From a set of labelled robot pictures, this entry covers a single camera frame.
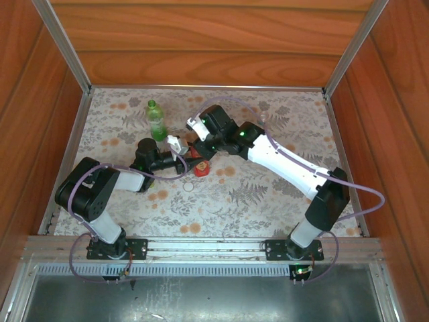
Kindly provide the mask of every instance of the wooden wall panel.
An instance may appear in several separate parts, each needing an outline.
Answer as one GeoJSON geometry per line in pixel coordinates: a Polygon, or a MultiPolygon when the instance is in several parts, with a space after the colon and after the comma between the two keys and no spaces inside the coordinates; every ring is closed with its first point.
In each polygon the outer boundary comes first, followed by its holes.
{"type": "MultiPolygon", "coordinates": [[[[390,1],[332,96],[353,178],[385,193],[367,222],[407,321],[429,316],[428,26],[423,1],[390,1]]],[[[359,197],[364,207],[377,202],[359,197]]]]}
{"type": "Polygon", "coordinates": [[[31,1],[1,6],[0,304],[40,225],[82,96],[31,1]]]}
{"type": "Polygon", "coordinates": [[[369,5],[345,0],[232,5],[223,0],[54,1],[95,85],[323,87],[369,5]]]}
{"type": "Polygon", "coordinates": [[[94,84],[326,84],[338,58],[224,52],[82,52],[94,84]]]}
{"type": "Polygon", "coordinates": [[[144,4],[144,5],[228,5],[230,7],[279,7],[305,9],[333,9],[367,11],[372,0],[51,0],[51,3],[65,4],[144,4]]]}
{"type": "Polygon", "coordinates": [[[59,6],[78,51],[213,50],[340,56],[362,12],[183,6],[59,6]]]}

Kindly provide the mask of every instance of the floral tablecloth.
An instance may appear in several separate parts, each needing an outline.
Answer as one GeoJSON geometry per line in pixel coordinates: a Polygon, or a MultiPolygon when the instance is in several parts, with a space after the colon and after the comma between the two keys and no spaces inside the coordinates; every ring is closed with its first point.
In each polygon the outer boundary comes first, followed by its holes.
{"type": "MultiPolygon", "coordinates": [[[[90,156],[100,162],[130,165],[137,143],[150,137],[145,120],[147,101],[164,109],[170,134],[195,138],[186,120],[205,100],[238,97],[255,111],[267,111],[274,138],[305,159],[333,169],[339,157],[321,93],[279,91],[209,91],[171,89],[97,89],[80,141],[75,164],[90,156]]],[[[255,121],[235,102],[220,104],[241,124],[255,121]]],[[[156,173],[175,176],[172,169],[156,173]]],[[[193,171],[175,181],[155,181],[144,194],[115,191],[107,211],[127,232],[138,236],[280,237],[301,220],[309,200],[268,169],[238,156],[218,153],[210,174],[193,171]]],[[[351,213],[349,205],[345,213],[351,213]]],[[[357,223],[337,223],[339,236],[358,236],[357,223]]],[[[84,227],[61,211],[56,235],[78,235],[84,227]]]]}

